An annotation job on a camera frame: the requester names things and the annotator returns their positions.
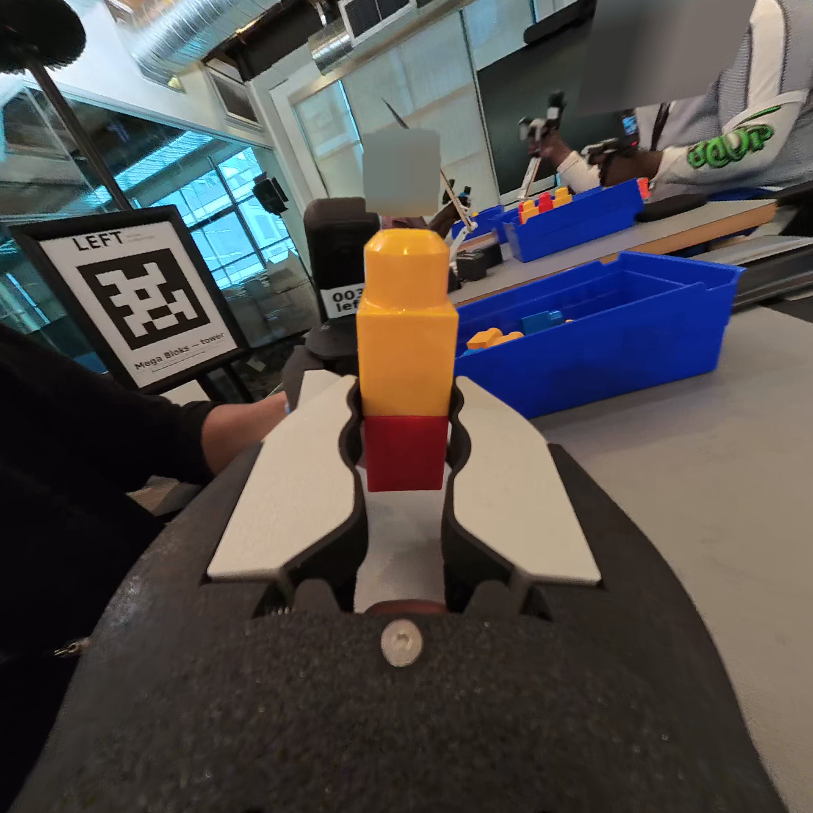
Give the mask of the person's left forearm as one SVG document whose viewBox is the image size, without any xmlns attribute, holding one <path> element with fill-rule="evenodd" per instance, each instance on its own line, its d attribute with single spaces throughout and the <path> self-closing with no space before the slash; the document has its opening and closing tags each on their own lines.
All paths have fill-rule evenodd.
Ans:
<svg viewBox="0 0 813 813">
<path fill-rule="evenodd" d="M 125 493 L 151 476 L 207 484 L 287 414 L 281 393 L 248 404 L 130 391 L 6 326 L 1 330 L 2 473 L 67 492 Z"/>
</svg>

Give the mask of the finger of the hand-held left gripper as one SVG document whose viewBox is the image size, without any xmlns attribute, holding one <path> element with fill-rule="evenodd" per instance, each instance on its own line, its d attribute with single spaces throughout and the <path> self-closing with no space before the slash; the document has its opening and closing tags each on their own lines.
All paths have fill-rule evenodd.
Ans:
<svg viewBox="0 0 813 813">
<path fill-rule="evenodd" d="M 345 407 L 345 376 L 327 370 L 309 370 L 304 373 L 298 410 L 341 410 Z"/>
</svg>

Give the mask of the person's torso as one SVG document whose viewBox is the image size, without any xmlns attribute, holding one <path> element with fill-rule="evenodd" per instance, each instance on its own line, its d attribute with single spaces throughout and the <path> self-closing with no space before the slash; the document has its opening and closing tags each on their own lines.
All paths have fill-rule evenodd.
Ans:
<svg viewBox="0 0 813 813">
<path fill-rule="evenodd" d="M 78 663 L 59 655 L 94 631 L 164 523 L 124 493 L 72 501 L 2 492 L 1 793 L 11 805 L 39 758 Z"/>
</svg>

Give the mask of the black framed marker sign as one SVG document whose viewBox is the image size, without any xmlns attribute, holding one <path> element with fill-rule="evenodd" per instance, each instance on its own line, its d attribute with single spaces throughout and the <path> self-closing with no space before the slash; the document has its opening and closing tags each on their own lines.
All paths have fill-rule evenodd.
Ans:
<svg viewBox="0 0 813 813">
<path fill-rule="evenodd" d="M 163 394 L 250 354 L 176 206 L 9 231 L 125 388 Z"/>
</svg>

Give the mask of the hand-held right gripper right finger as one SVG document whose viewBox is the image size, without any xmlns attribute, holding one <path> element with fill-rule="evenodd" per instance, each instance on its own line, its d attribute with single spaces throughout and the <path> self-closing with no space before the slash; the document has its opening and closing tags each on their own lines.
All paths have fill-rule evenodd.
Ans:
<svg viewBox="0 0 813 813">
<path fill-rule="evenodd" d="M 542 585 L 595 589 L 602 576 L 543 435 L 471 378 L 455 378 L 442 509 L 444 598 L 489 593 L 512 611 Z"/>
</svg>

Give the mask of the black floor lamp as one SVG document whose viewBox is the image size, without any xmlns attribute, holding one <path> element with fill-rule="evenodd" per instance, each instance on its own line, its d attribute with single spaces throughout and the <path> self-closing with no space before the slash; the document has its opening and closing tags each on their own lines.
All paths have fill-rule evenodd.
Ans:
<svg viewBox="0 0 813 813">
<path fill-rule="evenodd" d="M 50 68 L 73 64 L 85 48 L 86 30 L 66 2 L 1 2 L 1 73 L 32 75 L 118 208 L 133 210 L 93 139 L 48 72 Z"/>
</svg>

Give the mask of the small black device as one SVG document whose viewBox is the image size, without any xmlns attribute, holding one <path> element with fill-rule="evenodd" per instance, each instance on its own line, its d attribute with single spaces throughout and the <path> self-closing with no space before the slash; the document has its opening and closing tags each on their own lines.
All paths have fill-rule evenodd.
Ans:
<svg viewBox="0 0 813 813">
<path fill-rule="evenodd" d="M 501 245 L 493 243 L 460 250 L 455 257 L 455 271 L 460 284 L 485 279 L 490 269 L 503 263 Z"/>
</svg>

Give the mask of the pile of blocks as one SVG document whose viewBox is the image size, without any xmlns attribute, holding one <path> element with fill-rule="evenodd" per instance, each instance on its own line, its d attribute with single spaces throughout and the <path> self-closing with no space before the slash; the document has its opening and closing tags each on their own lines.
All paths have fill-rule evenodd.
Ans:
<svg viewBox="0 0 813 813">
<path fill-rule="evenodd" d="M 503 332 L 493 327 L 479 331 L 466 344 L 463 355 L 491 349 L 505 343 L 543 332 L 563 324 L 571 324 L 574 319 L 566 318 L 560 310 L 543 310 L 520 319 L 520 329 Z"/>
</svg>

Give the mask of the black folder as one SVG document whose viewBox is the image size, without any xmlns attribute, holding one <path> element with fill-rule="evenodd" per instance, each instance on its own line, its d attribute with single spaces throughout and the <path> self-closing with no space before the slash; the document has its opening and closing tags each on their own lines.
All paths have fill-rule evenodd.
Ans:
<svg viewBox="0 0 813 813">
<path fill-rule="evenodd" d="M 732 312 L 741 312 L 783 295 L 810 289 L 811 285 L 811 250 L 799 249 L 758 260 L 740 275 Z"/>
</svg>

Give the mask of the blue plastic bin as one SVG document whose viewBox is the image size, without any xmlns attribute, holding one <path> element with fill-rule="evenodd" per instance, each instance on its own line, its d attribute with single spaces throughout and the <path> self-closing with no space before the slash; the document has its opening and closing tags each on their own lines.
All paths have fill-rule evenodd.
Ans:
<svg viewBox="0 0 813 813">
<path fill-rule="evenodd" d="M 744 268 L 621 252 L 459 308 L 454 374 L 527 419 L 714 371 Z M 560 310 L 571 324 L 463 355 L 479 331 Z"/>
<path fill-rule="evenodd" d="M 526 216 L 503 214 L 503 228 L 515 259 L 529 263 L 581 246 L 633 226 L 648 196 L 648 180 L 629 180 L 572 196 L 570 202 L 544 210 L 533 202 Z"/>
<path fill-rule="evenodd" d="M 481 238 L 494 232 L 496 233 L 500 244 L 507 243 L 507 236 L 503 222 L 504 215 L 505 208 L 503 205 L 497 205 L 495 207 L 469 213 L 469 218 L 476 225 L 476 229 L 469 232 L 466 239 Z"/>
</svg>

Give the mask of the group of block towers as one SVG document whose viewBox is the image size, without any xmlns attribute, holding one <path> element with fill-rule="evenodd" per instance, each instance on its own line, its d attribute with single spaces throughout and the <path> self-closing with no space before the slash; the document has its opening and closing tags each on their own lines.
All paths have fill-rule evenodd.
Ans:
<svg viewBox="0 0 813 813">
<path fill-rule="evenodd" d="M 519 222 L 524 225 L 532 218 L 566 206 L 571 202 L 572 194 L 566 186 L 557 187 L 554 191 L 544 192 L 538 198 L 526 198 L 518 207 Z"/>
</svg>

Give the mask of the silver ceiling duct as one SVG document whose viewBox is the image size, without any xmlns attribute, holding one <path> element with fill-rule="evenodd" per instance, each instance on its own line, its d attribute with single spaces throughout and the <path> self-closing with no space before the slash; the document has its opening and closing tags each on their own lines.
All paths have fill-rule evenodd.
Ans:
<svg viewBox="0 0 813 813">
<path fill-rule="evenodd" d="M 141 72 L 167 84 L 218 58 L 251 80 L 340 18 L 336 1 L 122 2 L 113 11 Z"/>
</svg>

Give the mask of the yellow mega block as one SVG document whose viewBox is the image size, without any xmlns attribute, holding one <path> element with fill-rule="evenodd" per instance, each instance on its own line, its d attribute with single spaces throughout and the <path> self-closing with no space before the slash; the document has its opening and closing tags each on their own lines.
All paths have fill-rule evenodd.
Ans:
<svg viewBox="0 0 813 813">
<path fill-rule="evenodd" d="M 433 231 L 384 229 L 364 247 L 356 316 L 365 417 L 449 413 L 459 314 L 450 300 L 450 250 Z"/>
</svg>

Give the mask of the black office chair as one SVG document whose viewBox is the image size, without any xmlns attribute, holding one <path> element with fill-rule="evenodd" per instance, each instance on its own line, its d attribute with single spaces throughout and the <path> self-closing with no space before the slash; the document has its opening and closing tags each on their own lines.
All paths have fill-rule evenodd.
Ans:
<svg viewBox="0 0 813 813">
<path fill-rule="evenodd" d="M 666 218 L 684 214 L 704 206 L 708 198 L 704 194 L 684 193 L 645 203 L 641 211 L 635 214 L 636 223 L 652 223 Z"/>
</svg>

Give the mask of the large black wall screen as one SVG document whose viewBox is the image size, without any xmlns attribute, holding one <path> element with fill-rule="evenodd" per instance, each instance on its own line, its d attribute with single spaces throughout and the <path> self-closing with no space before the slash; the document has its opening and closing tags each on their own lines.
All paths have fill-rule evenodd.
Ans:
<svg viewBox="0 0 813 813">
<path fill-rule="evenodd" d="M 571 148 L 579 151 L 604 139 L 623 136 L 618 111 L 576 114 L 588 39 L 588 26 L 569 29 L 549 41 L 523 46 L 477 72 L 502 196 L 520 187 L 529 161 L 528 148 L 520 140 L 519 122 L 543 117 L 554 92 L 564 93 L 561 135 Z"/>
</svg>

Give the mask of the red mega block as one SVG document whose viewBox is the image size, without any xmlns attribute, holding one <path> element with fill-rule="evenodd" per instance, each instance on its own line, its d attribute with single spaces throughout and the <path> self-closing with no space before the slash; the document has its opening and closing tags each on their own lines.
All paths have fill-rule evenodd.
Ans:
<svg viewBox="0 0 813 813">
<path fill-rule="evenodd" d="M 363 421 L 368 492 L 439 491 L 449 421 L 442 416 L 381 415 Z"/>
</svg>

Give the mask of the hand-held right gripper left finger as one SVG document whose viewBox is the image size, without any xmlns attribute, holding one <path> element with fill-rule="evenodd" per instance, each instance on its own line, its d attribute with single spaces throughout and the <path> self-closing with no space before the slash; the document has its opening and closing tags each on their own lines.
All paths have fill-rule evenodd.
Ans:
<svg viewBox="0 0 813 813">
<path fill-rule="evenodd" d="M 210 582 L 269 584 L 291 606 L 302 585 L 319 581 L 341 611 L 354 611 L 369 544 L 360 386 L 351 375 L 326 381 L 262 440 L 207 566 Z"/>
</svg>

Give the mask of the black mounted box device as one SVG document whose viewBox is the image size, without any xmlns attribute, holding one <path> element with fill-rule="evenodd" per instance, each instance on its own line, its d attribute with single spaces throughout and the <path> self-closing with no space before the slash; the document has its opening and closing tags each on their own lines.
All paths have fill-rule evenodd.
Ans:
<svg viewBox="0 0 813 813">
<path fill-rule="evenodd" d="M 281 217 L 288 210 L 289 198 L 275 177 L 266 173 L 254 178 L 253 195 L 260 206 L 269 214 Z"/>
</svg>

